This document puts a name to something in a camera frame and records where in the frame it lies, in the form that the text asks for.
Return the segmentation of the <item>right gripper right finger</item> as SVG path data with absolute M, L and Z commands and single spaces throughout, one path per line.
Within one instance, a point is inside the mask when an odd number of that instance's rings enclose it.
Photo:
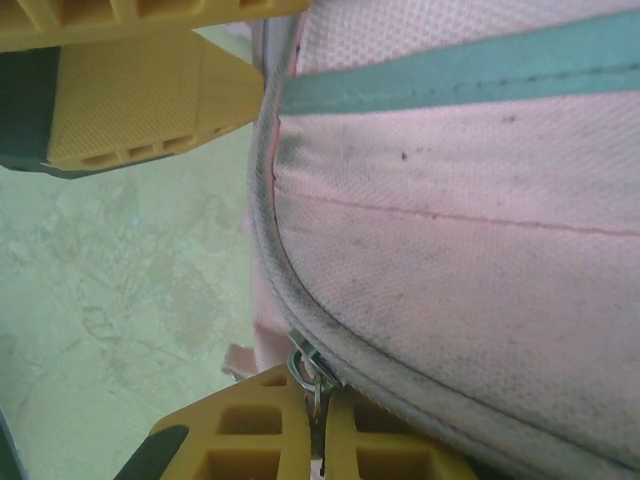
M 473 479 L 464 456 L 357 392 L 311 394 L 282 365 L 159 420 L 119 479 Z

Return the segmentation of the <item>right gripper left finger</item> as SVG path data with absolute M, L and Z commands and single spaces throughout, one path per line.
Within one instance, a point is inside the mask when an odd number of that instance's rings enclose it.
M 262 72 L 199 34 L 304 1 L 5 1 L 1 164 L 75 179 L 178 155 L 256 120 Z

